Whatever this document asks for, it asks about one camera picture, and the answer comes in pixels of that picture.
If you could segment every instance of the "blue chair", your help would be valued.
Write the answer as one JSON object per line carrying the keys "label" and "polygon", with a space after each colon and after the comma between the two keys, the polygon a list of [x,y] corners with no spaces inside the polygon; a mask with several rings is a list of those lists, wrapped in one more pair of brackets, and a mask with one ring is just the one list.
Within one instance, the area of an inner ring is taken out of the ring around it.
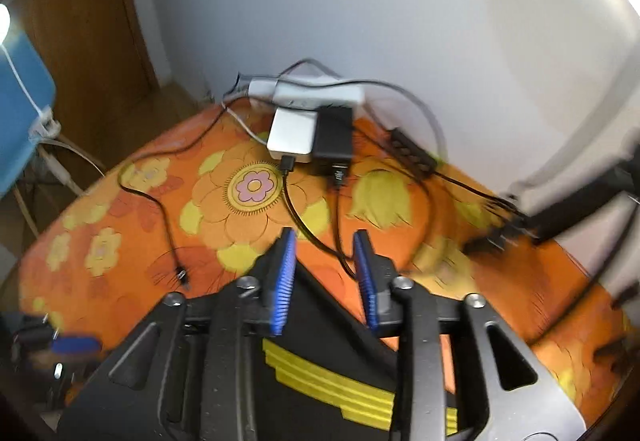
{"label": "blue chair", "polygon": [[[40,108],[53,106],[56,85],[27,35],[12,24],[2,44],[33,101]],[[0,52],[0,197],[33,156],[37,143],[29,139],[29,130],[37,117],[4,52]]]}

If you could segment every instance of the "screw head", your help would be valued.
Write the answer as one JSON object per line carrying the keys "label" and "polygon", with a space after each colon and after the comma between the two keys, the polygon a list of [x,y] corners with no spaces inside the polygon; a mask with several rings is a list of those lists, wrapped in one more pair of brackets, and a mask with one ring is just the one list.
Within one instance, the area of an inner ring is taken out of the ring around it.
{"label": "screw head", "polygon": [[238,287],[238,289],[248,291],[250,289],[260,287],[260,282],[257,278],[251,277],[251,275],[245,275],[244,277],[240,277],[238,281],[236,281],[236,287]]}
{"label": "screw head", "polygon": [[164,295],[162,303],[169,307],[181,306],[184,303],[184,295],[176,291],[173,293],[167,293]]}
{"label": "screw head", "polygon": [[396,277],[391,281],[391,284],[396,289],[411,289],[414,286],[414,281],[408,277]]}
{"label": "screw head", "polygon": [[480,309],[486,305],[486,299],[478,293],[469,293],[465,296],[466,305]]}

